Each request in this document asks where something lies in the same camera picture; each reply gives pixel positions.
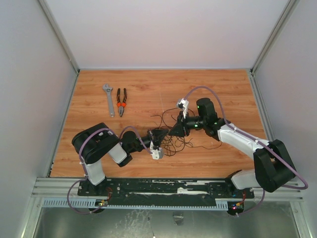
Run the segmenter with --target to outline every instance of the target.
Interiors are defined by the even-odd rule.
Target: wooden tabletop
[[[106,93],[102,86],[113,87],[115,117],[109,116]],[[223,103],[227,119],[237,127],[265,138],[255,99],[245,70],[107,70],[81,71],[69,108],[67,120],[55,156],[51,177],[82,177],[84,172],[71,144],[77,133],[100,122],[119,135],[128,125],[146,135],[147,129],[158,127],[162,113],[175,108],[178,99],[194,87],[205,85],[213,89]],[[116,92],[127,89],[127,106],[123,117],[118,114]],[[189,97],[189,108],[198,114],[196,100],[209,97],[222,117],[215,97],[205,89]],[[164,114],[166,124],[173,126],[179,110]],[[172,157],[153,160],[145,150],[132,154],[133,160],[120,168],[108,155],[102,158],[107,177],[157,178],[222,178],[240,169],[252,169],[253,160],[230,145],[208,137],[203,130],[192,130],[190,139],[197,148],[185,148]]]

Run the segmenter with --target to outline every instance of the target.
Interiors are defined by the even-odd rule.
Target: black wire
[[[175,109],[178,109],[178,108],[167,109],[166,111],[164,111],[162,113],[162,115],[151,116],[151,117],[160,117],[160,119],[161,119],[159,126],[155,129],[171,129],[172,126],[167,125],[166,122],[164,121],[164,114],[166,112],[169,112],[169,111],[172,111]],[[188,109],[188,110],[195,116],[195,113],[192,110],[190,110],[190,109]],[[181,152],[182,150],[184,150],[185,147],[189,147],[189,148],[202,147],[206,150],[212,150],[212,149],[217,149],[222,145],[222,142],[221,142],[221,144],[219,146],[213,147],[213,148],[207,148],[207,147],[202,146],[202,145],[194,146],[194,144],[191,142],[192,139],[193,138],[191,138],[189,141],[186,141],[184,137],[165,135],[164,138],[162,138],[161,148],[163,148],[165,155],[171,157],[171,156],[174,156],[177,152]]]

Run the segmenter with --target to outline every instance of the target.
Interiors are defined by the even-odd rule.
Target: white wall
[[[317,1],[299,2],[256,73],[276,138],[309,182],[305,200],[317,224]]]
[[[0,237],[14,238],[46,174],[75,73],[37,1],[2,1],[0,32]]]
[[[250,68],[288,0],[47,0],[80,68]]]

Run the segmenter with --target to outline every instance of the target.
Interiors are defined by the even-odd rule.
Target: wrench
[[[111,98],[112,87],[109,87],[109,85],[106,83],[103,86],[103,90],[107,93],[110,117],[114,117],[114,109],[113,109],[113,103]]]

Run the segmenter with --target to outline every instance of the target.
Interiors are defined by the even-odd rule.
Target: pliers
[[[126,101],[127,101],[127,90],[125,88],[123,89],[123,101],[121,103],[120,102],[120,88],[118,88],[118,91],[117,91],[117,106],[118,106],[120,117],[122,117],[123,112],[124,112],[124,108],[127,105]]]

